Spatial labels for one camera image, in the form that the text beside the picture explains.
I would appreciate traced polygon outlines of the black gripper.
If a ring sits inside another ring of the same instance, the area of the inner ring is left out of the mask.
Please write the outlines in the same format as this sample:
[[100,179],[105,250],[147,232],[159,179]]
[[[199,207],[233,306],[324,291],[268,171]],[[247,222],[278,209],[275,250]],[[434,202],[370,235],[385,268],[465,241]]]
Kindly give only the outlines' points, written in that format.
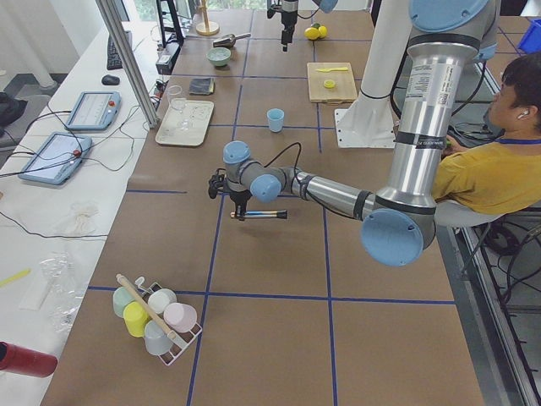
[[234,218],[239,221],[245,220],[246,208],[248,201],[250,200],[250,191],[231,191],[229,193],[230,199],[235,204]]
[[281,32],[282,50],[286,52],[292,43],[293,32],[298,21],[298,0],[281,0]]

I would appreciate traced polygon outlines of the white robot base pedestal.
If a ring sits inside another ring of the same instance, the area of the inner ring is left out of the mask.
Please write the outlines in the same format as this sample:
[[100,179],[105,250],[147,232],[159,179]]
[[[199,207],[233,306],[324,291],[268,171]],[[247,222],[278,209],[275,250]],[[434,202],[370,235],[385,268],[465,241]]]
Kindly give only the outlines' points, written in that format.
[[348,109],[336,110],[336,137],[341,148],[394,146],[390,99],[413,27],[409,4],[407,0],[381,2],[358,98]]

